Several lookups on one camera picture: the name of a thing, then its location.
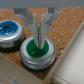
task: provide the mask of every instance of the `cork board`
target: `cork board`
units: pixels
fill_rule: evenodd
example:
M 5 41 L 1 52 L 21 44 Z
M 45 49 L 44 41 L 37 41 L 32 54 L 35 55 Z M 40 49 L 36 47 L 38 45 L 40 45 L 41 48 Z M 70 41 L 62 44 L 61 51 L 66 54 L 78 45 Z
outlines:
M 37 22 L 40 23 L 41 14 L 44 14 L 47 8 L 30 8 L 30 10 L 32 11 L 32 13 L 37 14 Z M 8 19 L 16 20 L 23 25 L 25 38 L 32 36 L 32 33 L 28 31 L 28 27 L 25 25 L 25 23 L 14 14 L 13 9 L 0 9 L 0 21 Z M 59 57 L 59 55 L 61 54 L 61 50 L 65 48 L 83 19 L 84 7 L 62 8 L 61 14 L 55 19 L 55 21 L 53 21 L 52 26 L 50 27 L 50 32 L 48 32 L 46 35 L 54 42 L 56 46 L 56 58 Z M 1 52 L 0 50 L 0 53 L 24 68 L 21 63 L 19 49 L 15 48 L 13 52 Z M 44 79 L 52 66 L 44 71 L 30 72 L 36 75 L 38 78 Z

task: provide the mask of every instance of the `metal container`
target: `metal container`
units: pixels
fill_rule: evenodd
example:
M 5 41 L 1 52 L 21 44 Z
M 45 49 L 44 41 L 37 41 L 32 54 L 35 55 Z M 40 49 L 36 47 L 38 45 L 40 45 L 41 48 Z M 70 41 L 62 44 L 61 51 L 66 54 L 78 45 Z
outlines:
M 27 50 L 26 50 L 28 43 L 32 39 L 34 39 L 34 38 L 29 37 L 28 39 L 26 39 L 22 43 L 22 45 L 20 47 L 20 55 L 21 55 L 21 58 L 22 58 L 22 62 L 27 67 L 29 67 L 31 69 L 35 69 L 35 70 L 45 69 L 48 66 L 50 66 L 55 60 L 55 54 L 56 54 L 55 45 L 49 38 L 46 38 L 45 40 L 47 41 L 47 43 L 49 45 L 48 52 L 42 57 L 32 58 L 32 57 L 29 56 L 29 54 L 27 53 Z
M 14 20 L 0 21 L 0 47 L 10 48 L 18 45 L 24 39 L 23 26 Z

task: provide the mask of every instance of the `green lid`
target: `green lid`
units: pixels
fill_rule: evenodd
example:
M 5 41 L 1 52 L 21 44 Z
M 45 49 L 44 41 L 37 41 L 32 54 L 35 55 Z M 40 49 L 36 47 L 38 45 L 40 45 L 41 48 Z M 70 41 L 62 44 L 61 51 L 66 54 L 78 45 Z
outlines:
M 43 49 L 39 49 L 36 46 L 34 39 L 31 40 L 27 45 L 27 52 L 28 52 L 29 56 L 32 58 L 41 57 L 41 56 L 45 55 L 48 52 L 48 50 L 49 50 L 49 45 L 48 45 L 47 41 L 45 41 Z

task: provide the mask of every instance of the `metal ring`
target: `metal ring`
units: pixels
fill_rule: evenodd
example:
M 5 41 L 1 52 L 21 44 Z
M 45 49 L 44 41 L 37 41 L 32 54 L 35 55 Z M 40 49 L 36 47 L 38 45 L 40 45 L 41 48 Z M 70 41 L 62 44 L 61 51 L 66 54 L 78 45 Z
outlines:
M 56 54 L 56 48 L 54 43 L 49 39 L 46 38 L 45 40 L 47 41 L 48 45 L 49 45 L 49 50 L 48 52 L 42 56 L 42 57 L 38 57 L 38 58 L 32 58 L 29 56 L 29 54 L 27 53 L 26 47 L 28 45 L 28 43 L 34 39 L 33 37 L 29 37 L 28 39 L 26 39 L 21 47 L 20 47 L 20 55 L 22 58 L 22 62 L 29 68 L 31 69 L 44 69 L 47 68 L 48 66 L 50 66 L 54 60 L 55 60 L 55 54 Z
M 16 25 L 18 26 L 18 29 L 15 33 L 13 33 L 11 35 L 7 35 L 7 36 L 0 35 L 0 47 L 1 48 L 14 47 L 14 46 L 18 45 L 19 43 L 21 43 L 21 41 L 24 39 L 23 26 L 15 20 L 4 20 L 4 21 L 12 21 L 12 22 L 16 23 Z

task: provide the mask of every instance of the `blue circle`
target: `blue circle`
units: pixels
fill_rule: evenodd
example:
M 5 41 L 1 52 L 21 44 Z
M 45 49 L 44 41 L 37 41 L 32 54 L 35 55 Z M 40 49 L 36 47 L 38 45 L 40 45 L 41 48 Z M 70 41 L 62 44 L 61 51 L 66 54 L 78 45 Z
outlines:
M 18 30 L 18 26 L 13 21 L 4 21 L 0 23 L 0 35 L 8 36 L 14 34 Z

